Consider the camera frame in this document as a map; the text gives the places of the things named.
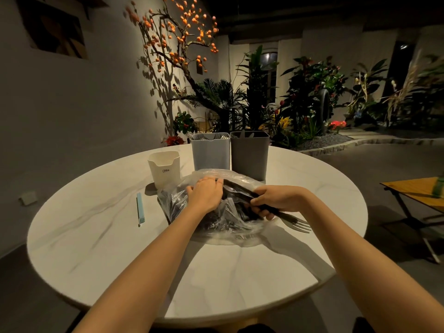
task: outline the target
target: light gray container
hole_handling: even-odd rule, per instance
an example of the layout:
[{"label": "light gray container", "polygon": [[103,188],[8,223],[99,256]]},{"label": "light gray container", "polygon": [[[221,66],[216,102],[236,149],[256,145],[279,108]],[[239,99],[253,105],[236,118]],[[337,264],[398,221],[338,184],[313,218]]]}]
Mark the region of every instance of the light gray container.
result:
[{"label": "light gray container", "polygon": [[270,136],[262,131],[231,132],[231,170],[264,181]]},{"label": "light gray container", "polygon": [[230,169],[230,135],[198,133],[191,138],[194,170],[204,168]]}]

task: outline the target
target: wall socket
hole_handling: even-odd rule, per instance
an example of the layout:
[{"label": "wall socket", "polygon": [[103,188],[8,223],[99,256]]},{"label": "wall socket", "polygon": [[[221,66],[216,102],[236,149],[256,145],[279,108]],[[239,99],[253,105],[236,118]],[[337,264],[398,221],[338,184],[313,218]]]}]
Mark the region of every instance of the wall socket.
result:
[{"label": "wall socket", "polygon": [[31,203],[34,203],[34,202],[38,201],[37,193],[35,191],[30,191],[30,192],[23,193],[19,197],[19,200],[23,203],[24,206],[28,206]]}]

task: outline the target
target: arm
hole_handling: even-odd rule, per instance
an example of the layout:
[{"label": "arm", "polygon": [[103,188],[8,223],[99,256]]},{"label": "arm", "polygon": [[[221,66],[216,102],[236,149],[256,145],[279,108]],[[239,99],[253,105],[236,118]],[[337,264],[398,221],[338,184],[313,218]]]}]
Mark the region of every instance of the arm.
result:
[{"label": "arm", "polygon": [[187,187],[188,205],[114,280],[88,311],[75,333],[147,332],[177,272],[191,235],[216,209],[223,180],[204,178]]},{"label": "arm", "polygon": [[[444,332],[444,307],[305,188],[263,186],[253,206],[299,211],[311,225],[339,277],[376,332]],[[268,211],[253,210],[263,217]]]}]

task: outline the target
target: person's right arm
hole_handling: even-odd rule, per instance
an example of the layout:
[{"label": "person's right arm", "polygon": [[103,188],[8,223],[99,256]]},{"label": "person's right arm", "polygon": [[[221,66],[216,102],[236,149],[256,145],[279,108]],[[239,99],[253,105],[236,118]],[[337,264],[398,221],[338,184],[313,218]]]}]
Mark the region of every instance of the person's right arm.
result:
[{"label": "person's right arm", "polygon": [[[311,225],[339,277],[376,332],[444,332],[444,307],[382,252],[363,239],[313,193],[266,185],[252,206],[299,211]],[[253,210],[263,217],[268,211]]]}]

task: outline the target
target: painting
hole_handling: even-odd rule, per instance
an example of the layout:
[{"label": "painting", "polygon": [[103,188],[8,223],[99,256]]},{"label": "painting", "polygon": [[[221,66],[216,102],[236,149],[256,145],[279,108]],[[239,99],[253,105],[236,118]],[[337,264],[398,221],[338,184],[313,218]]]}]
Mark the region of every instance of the painting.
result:
[{"label": "painting", "polygon": [[78,17],[37,0],[16,0],[31,47],[87,59]]}]

